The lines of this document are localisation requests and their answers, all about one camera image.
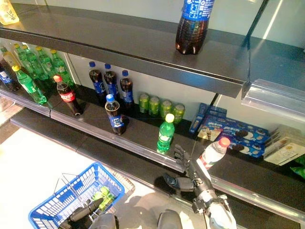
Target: green item in basket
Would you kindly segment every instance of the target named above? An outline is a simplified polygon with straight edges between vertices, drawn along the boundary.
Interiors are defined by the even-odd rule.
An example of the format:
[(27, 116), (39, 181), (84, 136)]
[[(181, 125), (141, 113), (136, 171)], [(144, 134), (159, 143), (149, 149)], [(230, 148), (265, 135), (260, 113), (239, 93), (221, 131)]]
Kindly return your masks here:
[(297, 159), (295, 159), (295, 162), (305, 166), (305, 155), (298, 157)]
[(305, 179), (305, 167), (293, 167), (290, 169)]

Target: green can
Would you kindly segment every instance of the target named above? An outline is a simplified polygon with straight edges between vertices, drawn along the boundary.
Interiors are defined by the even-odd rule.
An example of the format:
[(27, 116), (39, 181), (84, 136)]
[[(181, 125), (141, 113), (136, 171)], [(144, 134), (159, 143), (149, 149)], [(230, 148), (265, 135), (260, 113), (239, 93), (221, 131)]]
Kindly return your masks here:
[(163, 101), (160, 106), (160, 116), (165, 118), (172, 111), (172, 102), (169, 100)]
[(157, 96), (153, 96), (149, 100), (149, 109), (148, 109), (148, 114), (150, 116), (158, 116), (159, 114), (159, 106), (160, 106), (160, 100)]
[(139, 97), (139, 107), (141, 113), (148, 112), (148, 102), (149, 102), (149, 95), (146, 93), (142, 93)]
[(173, 120), (173, 123), (178, 124), (183, 118), (185, 112), (185, 107), (183, 104), (177, 104), (175, 108), (173, 109), (173, 115), (175, 116), (175, 119)]

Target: shelf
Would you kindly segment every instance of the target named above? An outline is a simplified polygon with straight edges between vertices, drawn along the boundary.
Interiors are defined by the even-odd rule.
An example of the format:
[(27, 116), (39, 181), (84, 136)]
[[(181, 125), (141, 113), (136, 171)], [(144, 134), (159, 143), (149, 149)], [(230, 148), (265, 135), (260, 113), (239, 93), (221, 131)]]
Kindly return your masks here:
[[(18, 9), (28, 5), (18, 5)], [(236, 97), (247, 76), (244, 36), (209, 30), (199, 55), (175, 49), (177, 24), (120, 14), (41, 6), (0, 26), (0, 36), (57, 49), (169, 81)]]

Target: blue box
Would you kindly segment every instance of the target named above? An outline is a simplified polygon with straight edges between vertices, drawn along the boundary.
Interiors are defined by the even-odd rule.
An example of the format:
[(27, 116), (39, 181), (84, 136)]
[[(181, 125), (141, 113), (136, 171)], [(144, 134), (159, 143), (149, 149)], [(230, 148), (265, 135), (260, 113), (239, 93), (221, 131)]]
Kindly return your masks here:
[(199, 128), (198, 137), (214, 141), (226, 127), (225, 118), (208, 115)]
[(218, 137), (227, 137), (230, 139), (231, 144), (229, 146), (230, 149), (239, 151), (243, 154), (250, 155), (252, 157), (260, 157), (264, 154), (264, 144), (260, 144), (254, 141), (247, 140), (245, 138), (239, 138), (234, 135), (222, 132), (221, 135)]
[(202, 123), (202, 120), (204, 118), (204, 114), (205, 114), (205, 111), (207, 109), (207, 105), (204, 104), (204, 103), (200, 103), (199, 104), (199, 108), (198, 108), (198, 112), (197, 112), (197, 115), (196, 117), (194, 118), (193, 122), (192, 122), (192, 125), (189, 129), (189, 132), (191, 134), (194, 134), (196, 133), (196, 131), (198, 130), (198, 128), (200, 127), (201, 123)]
[(269, 139), (269, 132), (266, 129), (231, 118), (226, 118), (226, 122), (227, 125), (224, 128), (225, 133), (229, 133), (240, 138), (245, 138), (250, 141), (255, 141), (260, 144)]

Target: coca-cola bottle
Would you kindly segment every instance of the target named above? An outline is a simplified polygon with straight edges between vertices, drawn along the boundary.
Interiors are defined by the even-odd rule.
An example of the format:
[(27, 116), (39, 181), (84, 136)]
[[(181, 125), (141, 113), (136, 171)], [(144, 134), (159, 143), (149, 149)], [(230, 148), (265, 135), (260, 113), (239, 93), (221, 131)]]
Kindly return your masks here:
[(214, 0), (184, 0), (176, 35), (176, 49), (181, 54), (198, 54), (207, 30)]
[(64, 81), (62, 81), (61, 76), (55, 75), (53, 78), (57, 83), (58, 94), (71, 109), (73, 115), (81, 115), (83, 111), (75, 98), (74, 91)]

